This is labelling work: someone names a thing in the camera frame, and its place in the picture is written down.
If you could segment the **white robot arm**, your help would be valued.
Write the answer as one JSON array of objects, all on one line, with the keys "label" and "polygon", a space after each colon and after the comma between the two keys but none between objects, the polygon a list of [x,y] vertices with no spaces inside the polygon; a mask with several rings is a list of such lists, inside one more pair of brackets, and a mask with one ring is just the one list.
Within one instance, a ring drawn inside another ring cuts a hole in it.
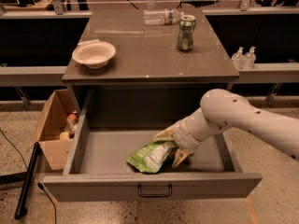
[{"label": "white robot arm", "polygon": [[232,127],[252,134],[295,160],[299,157],[298,119],[264,111],[246,98],[222,89],[206,92],[196,111],[156,133],[153,139],[177,143],[173,162],[177,167],[208,137]]}]

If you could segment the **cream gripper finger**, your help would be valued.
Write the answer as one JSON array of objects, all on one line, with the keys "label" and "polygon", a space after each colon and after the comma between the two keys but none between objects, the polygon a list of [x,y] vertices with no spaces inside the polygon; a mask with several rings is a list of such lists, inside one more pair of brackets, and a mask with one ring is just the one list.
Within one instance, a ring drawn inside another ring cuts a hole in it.
[{"label": "cream gripper finger", "polygon": [[174,136],[172,133],[173,127],[169,126],[166,129],[156,133],[153,135],[152,140],[153,141],[168,141],[168,140],[173,140]]},{"label": "cream gripper finger", "polygon": [[172,167],[173,168],[179,167],[191,155],[192,155],[191,151],[189,151],[187,149],[179,148],[176,151],[175,158],[172,163]]}]

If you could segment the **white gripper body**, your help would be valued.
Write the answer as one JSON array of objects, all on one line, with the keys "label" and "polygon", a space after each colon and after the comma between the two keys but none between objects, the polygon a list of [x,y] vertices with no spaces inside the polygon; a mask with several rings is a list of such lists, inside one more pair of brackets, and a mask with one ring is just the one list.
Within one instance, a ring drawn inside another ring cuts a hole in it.
[{"label": "white gripper body", "polygon": [[194,152],[209,136],[218,131],[219,125],[206,119],[202,110],[197,109],[173,125],[172,135],[180,148]]}]

